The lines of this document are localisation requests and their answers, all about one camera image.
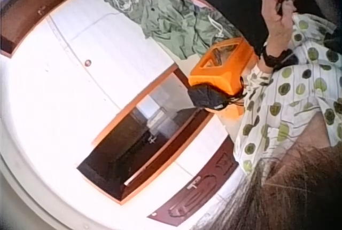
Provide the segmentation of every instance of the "green cloth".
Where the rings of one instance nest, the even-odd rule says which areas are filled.
[[[140,24],[146,38],[162,43],[180,59],[202,56],[214,43],[240,36],[218,11],[196,7],[190,0],[105,1]],[[130,10],[122,10],[128,7],[122,6],[125,3]],[[221,35],[209,17],[222,26]]]

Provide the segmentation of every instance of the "polka dot shirt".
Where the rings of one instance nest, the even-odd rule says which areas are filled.
[[[341,54],[323,45],[335,25],[294,14],[289,44],[298,65],[265,74],[255,66],[247,77],[245,113],[234,156],[251,173],[261,158],[281,160],[317,112],[322,112],[332,146],[342,140]]]

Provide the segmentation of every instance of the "black pants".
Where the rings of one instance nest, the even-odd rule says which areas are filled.
[[[261,15],[262,0],[206,0],[228,19],[254,47],[257,55],[268,37],[268,30]],[[323,17],[314,0],[295,0],[299,13]]]

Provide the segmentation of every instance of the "dark hair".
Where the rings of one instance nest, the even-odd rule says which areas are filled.
[[[300,153],[290,165],[261,160],[224,209],[193,230],[342,229],[342,145]]]

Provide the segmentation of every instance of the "orange case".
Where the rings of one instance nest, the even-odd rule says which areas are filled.
[[[218,65],[213,50],[232,45],[236,45],[236,48],[222,65]],[[216,43],[210,47],[191,71],[189,84],[194,86],[200,83],[209,83],[229,95],[235,95],[243,88],[240,77],[244,70],[246,68],[252,69],[257,60],[258,57],[255,55],[253,48],[244,38],[233,38]],[[224,117],[238,118],[243,114],[244,110],[242,106],[233,104],[222,111],[216,112]]]

